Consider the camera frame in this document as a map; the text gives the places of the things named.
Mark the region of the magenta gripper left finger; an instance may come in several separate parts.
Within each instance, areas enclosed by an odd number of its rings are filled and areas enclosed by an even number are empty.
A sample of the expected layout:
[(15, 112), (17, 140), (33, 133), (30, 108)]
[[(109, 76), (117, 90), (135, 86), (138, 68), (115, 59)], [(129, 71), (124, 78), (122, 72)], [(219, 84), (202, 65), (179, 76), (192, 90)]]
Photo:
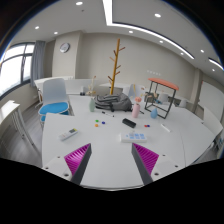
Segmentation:
[(86, 144), (64, 157), (65, 162), (71, 171), (71, 181), (73, 183), (77, 185), (81, 183), (91, 154), (91, 144)]

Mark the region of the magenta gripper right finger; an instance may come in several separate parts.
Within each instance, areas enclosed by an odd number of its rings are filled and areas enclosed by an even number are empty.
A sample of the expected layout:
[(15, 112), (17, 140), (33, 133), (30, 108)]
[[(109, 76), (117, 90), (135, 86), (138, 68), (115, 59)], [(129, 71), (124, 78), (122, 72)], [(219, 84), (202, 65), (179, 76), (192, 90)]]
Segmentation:
[(152, 183), (153, 179), (151, 174), (159, 155), (136, 143), (132, 144), (132, 155), (143, 184), (148, 185)]

